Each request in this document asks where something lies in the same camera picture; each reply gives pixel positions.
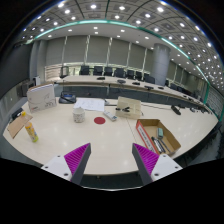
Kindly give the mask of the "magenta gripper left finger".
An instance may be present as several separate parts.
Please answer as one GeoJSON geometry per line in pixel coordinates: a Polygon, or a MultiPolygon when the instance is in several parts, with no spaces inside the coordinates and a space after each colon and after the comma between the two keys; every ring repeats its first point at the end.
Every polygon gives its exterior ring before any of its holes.
{"type": "Polygon", "coordinates": [[[91,144],[82,145],[66,155],[57,155],[42,169],[79,185],[91,154],[91,144]]]}

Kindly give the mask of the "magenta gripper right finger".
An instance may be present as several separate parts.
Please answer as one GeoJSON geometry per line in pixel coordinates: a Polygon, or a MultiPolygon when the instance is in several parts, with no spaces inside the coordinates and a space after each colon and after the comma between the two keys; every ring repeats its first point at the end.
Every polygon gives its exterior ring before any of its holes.
{"type": "Polygon", "coordinates": [[[182,169],[167,154],[158,155],[134,143],[132,154],[135,158],[143,185],[147,185],[182,169]]]}

